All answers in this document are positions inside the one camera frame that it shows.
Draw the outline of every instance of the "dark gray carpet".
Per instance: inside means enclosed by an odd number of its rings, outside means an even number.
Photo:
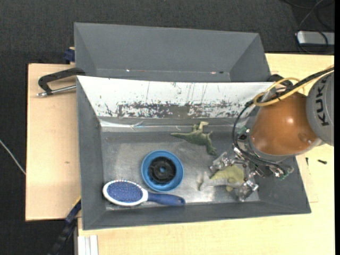
[[[298,53],[294,33],[307,13],[279,0],[0,0],[0,139],[25,165],[26,64],[65,63],[75,21],[257,32],[265,52]],[[322,17],[334,29],[333,15]],[[63,224],[24,222],[25,177],[1,147],[0,187],[0,254],[46,254]]]

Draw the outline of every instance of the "metal clamp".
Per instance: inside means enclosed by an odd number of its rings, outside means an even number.
[[[38,84],[45,92],[40,92],[40,93],[37,94],[37,96],[49,96],[49,95],[53,95],[57,92],[75,89],[76,86],[73,85],[73,86],[68,86],[68,87],[52,90],[47,84],[49,82],[59,80],[59,79],[68,78],[68,77],[71,77],[73,75],[85,75],[85,72],[83,70],[81,70],[80,68],[71,68],[71,69],[68,69],[68,70],[65,70],[65,71],[60,71],[60,72],[57,72],[57,73],[42,76],[39,79]]]

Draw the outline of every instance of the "blue bowl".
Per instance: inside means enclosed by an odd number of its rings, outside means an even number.
[[[156,182],[150,172],[149,167],[152,162],[159,157],[169,159],[176,168],[174,177],[166,183]],[[147,154],[142,162],[142,177],[147,186],[157,192],[169,192],[176,189],[182,182],[184,176],[184,169],[181,161],[177,156],[166,150],[156,150]]]

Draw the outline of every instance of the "blue pet bowl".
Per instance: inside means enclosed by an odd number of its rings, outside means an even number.
[[[146,185],[157,192],[176,189],[184,176],[181,161],[175,154],[166,150],[156,150],[147,154],[141,170]]]

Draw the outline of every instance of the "brush handle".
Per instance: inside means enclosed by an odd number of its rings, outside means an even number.
[[[148,201],[156,202],[168,206],[183,206],[185,200],[172,194],[150,193],[148,192]]]

